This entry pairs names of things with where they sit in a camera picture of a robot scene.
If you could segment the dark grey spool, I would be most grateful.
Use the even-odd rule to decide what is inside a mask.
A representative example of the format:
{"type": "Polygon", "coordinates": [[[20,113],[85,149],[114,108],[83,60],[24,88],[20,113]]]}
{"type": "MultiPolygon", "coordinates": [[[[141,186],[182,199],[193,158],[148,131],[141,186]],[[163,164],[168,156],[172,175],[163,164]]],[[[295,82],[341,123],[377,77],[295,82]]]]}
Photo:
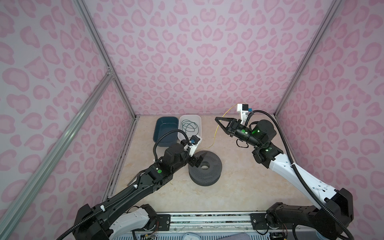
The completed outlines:
{"type": "Polygon", "coordinates": [[[189,166],[191,180],[203,187],[215,184],[221,176],[223,164],[221,159],[213,152],[199,151],[195,153],[197,158],[202,157],[202,162],[198,167],[189,166]]]}

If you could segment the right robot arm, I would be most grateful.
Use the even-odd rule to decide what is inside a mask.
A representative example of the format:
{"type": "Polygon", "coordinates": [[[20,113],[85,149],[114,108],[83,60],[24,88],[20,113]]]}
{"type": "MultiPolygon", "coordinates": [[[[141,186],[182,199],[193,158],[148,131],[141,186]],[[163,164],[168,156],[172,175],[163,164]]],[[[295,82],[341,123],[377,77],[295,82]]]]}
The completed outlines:
{"type": "Polygon", "coordinates": [[[250,128],[235,118],[217,117],[215,121],[228,136],[252,146],[258,164],[283,177],[312,202],[310,206],[275,203],[267,209],[269,226],[292,224],[293,232],[298,226],[305,226],[328,240],[354,239],[348,230],[354,219],[352,194],[319,180],[294,163],[289,152],[276,147],[272,142],[277,134],[273,123],[260,120],[250,128]]]}

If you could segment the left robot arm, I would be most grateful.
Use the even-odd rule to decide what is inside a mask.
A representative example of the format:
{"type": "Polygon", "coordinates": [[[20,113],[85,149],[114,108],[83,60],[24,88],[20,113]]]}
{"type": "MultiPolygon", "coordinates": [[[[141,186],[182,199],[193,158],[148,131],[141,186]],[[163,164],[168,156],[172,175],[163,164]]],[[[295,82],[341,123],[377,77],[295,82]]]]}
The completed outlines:
{"type": "Polygon", "coordinates": [[[198,143],[191,141],[167,148],[162,157],[140,171],[124,190],[92,208],[81,207],[74,226],[59,238],[73,234],[77,240],[113,240],[131,231],[159,230],[159,215],[150,205],[142,205],[133,212],[129,210],[170,182],[179,169],[186,165],[199,166],[203,159],[194,155],[197,147],[198,143]]]}

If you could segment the white plastic bin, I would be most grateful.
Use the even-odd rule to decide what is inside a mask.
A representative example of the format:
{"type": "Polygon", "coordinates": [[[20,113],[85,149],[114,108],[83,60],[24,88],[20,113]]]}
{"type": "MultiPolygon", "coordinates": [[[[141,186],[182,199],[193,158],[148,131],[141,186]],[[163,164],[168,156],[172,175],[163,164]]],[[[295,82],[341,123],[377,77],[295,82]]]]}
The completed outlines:
{"type": "Polygon", "coordinates": [[[179,130],[190,139],[193,135],[202,136],[202,119],[198,115],[183,115],[179,118],[179,130]]]}

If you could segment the dark teal plastic bin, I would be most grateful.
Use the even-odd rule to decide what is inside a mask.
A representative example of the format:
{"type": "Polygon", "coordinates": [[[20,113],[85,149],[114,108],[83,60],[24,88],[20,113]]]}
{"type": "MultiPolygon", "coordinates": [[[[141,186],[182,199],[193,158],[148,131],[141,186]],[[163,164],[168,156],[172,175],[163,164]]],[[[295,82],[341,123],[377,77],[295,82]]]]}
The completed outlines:
{"type": "MultiPolygon", "coordinates": [[[[178,129],[179,119],[176,117],[160,117],[155,124],[153,141],[156,143],[166,133],[178,129]]],[[[170,147],[177,143],[178,133],[172,133],[160,141],[158,147],[170,147]]]]}

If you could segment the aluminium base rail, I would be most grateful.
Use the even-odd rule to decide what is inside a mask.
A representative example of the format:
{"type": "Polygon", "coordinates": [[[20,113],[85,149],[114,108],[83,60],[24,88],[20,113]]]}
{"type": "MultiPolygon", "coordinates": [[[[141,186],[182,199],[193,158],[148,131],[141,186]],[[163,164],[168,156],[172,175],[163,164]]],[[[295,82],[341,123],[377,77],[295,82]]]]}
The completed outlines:
{"type": "Polygon", "coordinates": [[[100,223],[77,240],[323,240],[316,230],[292,224],[267,225],[264,212],[125,213],[106,230],[100,223]]]}

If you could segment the diagonal aluminium frame bar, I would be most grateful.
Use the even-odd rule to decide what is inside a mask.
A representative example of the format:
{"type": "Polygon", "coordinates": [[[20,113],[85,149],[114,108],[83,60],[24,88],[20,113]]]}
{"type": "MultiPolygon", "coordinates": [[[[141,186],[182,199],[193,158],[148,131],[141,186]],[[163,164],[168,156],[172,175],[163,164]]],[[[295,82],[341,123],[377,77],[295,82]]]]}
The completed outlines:
{"type": "Polygon", "coordinates": [[[93,111],[95,105],[100,100],[104,91],[114,78],[114,72],[108,72],[103,77],[83,106],[79,109],[76,116],[72,119],[61,137],[53,145],[49,153],[44,158],[35,173],[23,187],[20,194],[10,205],[1,220],[1,239],[7,240],[20,223],[30,205],[35,200],[39,191],[48,180],[59,160],[63,157],[68,147],[71,145],[77,133],[93,111]]]}

